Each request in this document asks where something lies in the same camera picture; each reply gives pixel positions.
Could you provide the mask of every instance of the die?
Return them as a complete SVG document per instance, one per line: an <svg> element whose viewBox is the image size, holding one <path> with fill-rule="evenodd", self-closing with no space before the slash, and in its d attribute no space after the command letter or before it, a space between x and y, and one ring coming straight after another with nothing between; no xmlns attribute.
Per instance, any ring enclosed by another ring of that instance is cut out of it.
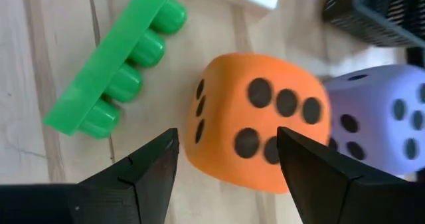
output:
<svg viewBox="0 0 425 224"><path fill-rule="evenodd" d="M425 71L378 66L325 87L333 115L330 148L393 175L425 166Z"/></svg>
<svg viewBox="0 0 425 224"><path fill-rule="evenodd" d="M326 91L308 71L266 55L222 55L207 66L196 88L185 153L215 178L285 193L277 127L327 144L330 119Z"/></svg>

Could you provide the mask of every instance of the black dot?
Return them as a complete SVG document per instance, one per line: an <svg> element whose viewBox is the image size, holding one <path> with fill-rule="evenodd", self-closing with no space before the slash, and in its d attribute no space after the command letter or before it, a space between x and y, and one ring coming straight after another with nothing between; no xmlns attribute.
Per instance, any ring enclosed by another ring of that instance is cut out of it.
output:
<svg viewBox="0 0 425 224"><path fill-rule="evenodd" d="M205 96L201 98L201 101L199 101L198 108L197 108L197 117L199 117L202 114L202 111L204 110L204 104L205 104Z"/></svg>
<svg viewBox="0 0 425 224"><path fill-rule="evenodd" d="M364 160L366 158L365 152L356 142L348 142L347 149L350 155L357 160Z"/></svg>
<svg viewBox="0 0 425 224"><path fill-rule="evenodd" d="M396 120L402 120L406 114L406 102L402 99L396 99L392 105L392 114Z"/></svg>
<svg viewBox="0 0 425 224"><path fill-rule="evenodd" d="M269 164L279 163L277 140L277 137L271 137L264 146L264 157Z"/></svg>
<svg viewBox="0 0 425 224"><path fill-rule="evenodd" d="M204 80L202 79L199 84L198 84L198 88L197 88L197 99L199 99L201 97L202 91L204 90Z"/></svg>
<svg viewBox="0 0 425 224"><path fill-rule="evenodd" d="M366 76L367 76L367 74L359 74L359 75L348 78L348 81L359 80L359 79L364 78Z"/></svg>
<svg viewBox="0 0 425 224"><path fill-rule="evenodd" d="M346 131L350 133L355 133L359 131L359 123L353 116L349 114L344 114L341 116L340 120L341 125L346 129Z"/></svg>
<svg viewBox="0 0 425 224"><path fill-rule="evenodd" d="M234 139L234 150L241 158L251 158L258 151L260 139L257 131L244 128L238 132Z"/></svg>
<svg viewBox="0 0 425 224"><path fill-rule="evenodd" d="M415 111L412 115L412 126L415 130L421 130L424 123L424 116L421 111Z"/></svg>
<svg viewBox="0 0 425 224"><path fill-rule="evenodd" d="M418 144L416 140L413 138L409 138L404 143L404 155L406 155L407 159L415 160L418 157Z"/></svg>
<svg viewBox="0 0 425 224"><path fill-rule="evenodd" d="M316 98L308 98L303 104L303 119L308 124L315 124L320 120L321 106Z"/></svg>
<svg viewBox="0 0 425 224"><path fill-rule="evenodd" d="M205 124L205 120L201 120L198 124L198 128L197 128L197 134L195 136L195 143L197 144L199 142L199 140L201 139L202 136L202 132L204 131L204 124Z"/></svg>
<svg viewBox="0 0 425 224"><path fill-rule="evenodd" d="M272 88L264 78L256 78L248 86L248 99L256 108L264 108L272 101Z"/></svg>
<svg viewBox="0 0 425 224"><path fill-rule="evenodd" d="M338 144L337 144L337 142L336 142L333 138L331 138L331 139L329 140L329 145L328 145L328 147L329 147L330 149L335 150L335 151L337 151L337 152L338 152Z"/></svg>
<svg viewBox="0 0 425 224"><path fill-rule="evenodd" d="M419 86L419 100L425 103L425 84L420 84Z"/></svg>
<svg viewBox="0 0 425 224"><path fill-rule="evenodd" d="M290 89L283 89L276 98L276 107L283 117L290 117L295 114L298 105L298 98Z"/></svg>

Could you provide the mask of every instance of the green plastic piece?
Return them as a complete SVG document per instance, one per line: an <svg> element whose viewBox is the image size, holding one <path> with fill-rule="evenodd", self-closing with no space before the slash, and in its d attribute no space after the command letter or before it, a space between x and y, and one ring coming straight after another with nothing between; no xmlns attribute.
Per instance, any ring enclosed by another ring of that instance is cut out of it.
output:
<svg viewBox="0 0 425 224"><path fill-rule="evenodd" d="M110 136L120 111L101 96L120 102L134 99L142 79L129 63L155 66L165 53L165 41L155 31L176 33L186 14L176 0L132 0L44 118L45 124L68 135L79 130L94 138Z"/></svg>

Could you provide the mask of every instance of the black basket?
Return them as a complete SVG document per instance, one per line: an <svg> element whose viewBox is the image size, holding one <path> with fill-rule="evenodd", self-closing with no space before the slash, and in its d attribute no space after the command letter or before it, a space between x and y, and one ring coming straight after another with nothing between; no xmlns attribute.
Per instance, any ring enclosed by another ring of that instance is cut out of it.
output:
<svg viewBox="0 0 425 224"><path fill-rule="evenodd" d="M378 47L425 47L425 0L327 0L323 20Z"/></svg>

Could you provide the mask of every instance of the wooden surface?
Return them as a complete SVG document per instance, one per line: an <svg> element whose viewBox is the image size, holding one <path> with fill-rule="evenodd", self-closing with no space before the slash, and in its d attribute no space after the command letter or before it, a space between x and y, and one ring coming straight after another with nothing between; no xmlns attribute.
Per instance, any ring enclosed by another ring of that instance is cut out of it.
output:
<svg viewBox="0 0 425 224"><path fill-rule="evenodd" d="M170 127L182 134L192 93L214 57L265 53L319 77L403 62L403 51L378 49L322 24L323 0L280 0L265 17L222 0L180 0L182 31L167 37L158 66L142 70L137 99L120 105L110 139L68 137L42 117L83 66L129 0L0 0L0 183L78 182ZM179 157L166 223L301 223L290 194L236 187Z"/></svg>

